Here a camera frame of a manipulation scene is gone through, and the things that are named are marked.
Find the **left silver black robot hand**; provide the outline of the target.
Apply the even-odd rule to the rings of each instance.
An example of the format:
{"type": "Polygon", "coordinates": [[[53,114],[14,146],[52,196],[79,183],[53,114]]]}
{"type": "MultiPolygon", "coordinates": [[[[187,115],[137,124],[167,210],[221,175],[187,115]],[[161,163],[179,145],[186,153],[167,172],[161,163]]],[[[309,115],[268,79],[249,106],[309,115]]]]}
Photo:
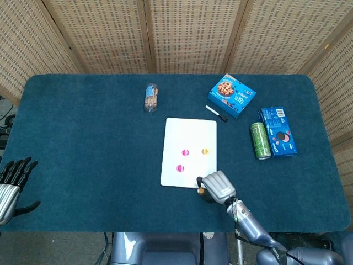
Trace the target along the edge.
{"type": "Polygon", "coordinates": [[[1,226],[10,222],[11,218],[30,213],[41,201],[35,201],[24,208],[17,208],[20,195],[38,161],[31,164],[31,157],[24,160],[11,160],[1,170],[1,226]]]}

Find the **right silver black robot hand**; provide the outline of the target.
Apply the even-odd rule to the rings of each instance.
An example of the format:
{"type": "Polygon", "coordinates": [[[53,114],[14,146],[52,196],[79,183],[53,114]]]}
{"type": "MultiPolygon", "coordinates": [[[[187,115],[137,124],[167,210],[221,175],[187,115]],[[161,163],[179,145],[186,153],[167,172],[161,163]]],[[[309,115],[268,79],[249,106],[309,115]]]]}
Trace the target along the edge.
{"type": "Polygon", "coordinates": [[[197,177],[197,193],[208,203],[230,206],[236,198],[236,189],[222,171],[206,177],[197,177]]]}

